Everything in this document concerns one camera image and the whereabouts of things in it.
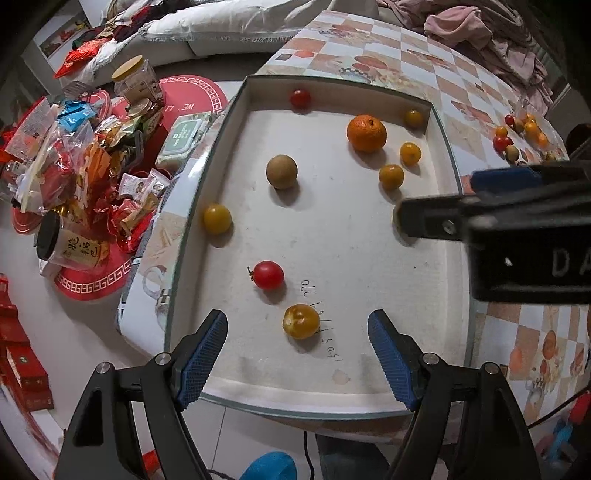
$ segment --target jar lid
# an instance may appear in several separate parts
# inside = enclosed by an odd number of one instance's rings
[[[142,98],[139,102],[134,103],[127,110],[127,116],[129,118],[135,118],[136,116],[145,115],[152,108],[152,101],[149,98]]]
[[[113,75],[111,75],[111,79],[114,82],[120,82],[121,80],[135,72],[140,67],[140,65],[142,65],[143,61],[143,55],[138,55],[137,57],[134,57],[131,60],[126,61],[121,67],[115,70]]]
[[[49,260],[56,247],[57,237],[60,235],[61,217],[53,210],[43,215],[41,226],[37,234],[37,257]]]

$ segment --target red box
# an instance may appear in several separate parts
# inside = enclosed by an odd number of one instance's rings
[[[30,346],[6,346],[6,360],[23,394],[49,390],[47,372]]]
[[[29,337],[18,319],[0,316],[0,345],[31,345]]]
[[[4,373],[4,381],[10,388],[14,400],[20,409],[26,411],[51,410],[53,408],[53,396],[51,390],[40,392],[23,392],[14,371],[6,359],[0,359],[0,368]]]

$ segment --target stain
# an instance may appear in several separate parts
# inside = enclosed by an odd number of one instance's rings
[[[333,382],[335,382],[337,385],[346,385],[347,383],[349,383],[349,380],[351,380],[351,378],[342,370],[335,370],[335,373],[333,374]]]

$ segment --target yellow cherry tomato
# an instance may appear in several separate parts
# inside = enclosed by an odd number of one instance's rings
[[[224,205],[212,203],[203,212],[203,225],[210,235],[219,235],[230,228],[232,214]]]
[[[424,125],[425,120],[423,114],[418,110],[409,110],[404,114],[404,123],[409,128],[417,129]]]
[[[283,329],[296,340],[311,337],[320,328],[320,315],[309,305],[297,303],[285,311]]]
[[[384,165],[379,169],[379,181],[384,190],[394,190],[404,181],[404,170],[400,165]]]
[[[400,147],[400,159],[407,167],[416,165],[421,159],[421,149],[412,142],[406,142]]]
[[[507,136],[507,129],[505,127],[496,127],[495,136],[496,137],[506,137]]]

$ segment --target orange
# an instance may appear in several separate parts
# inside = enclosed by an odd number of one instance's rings
[[[548,137],[542,132],[538,134],[538,145],[541,148],[546,148],[550,142],[548,142]]]
[[[372,153],[386,144],[386,127],[371,115],[358,115],[347,126],[347,138],[357,151]]]

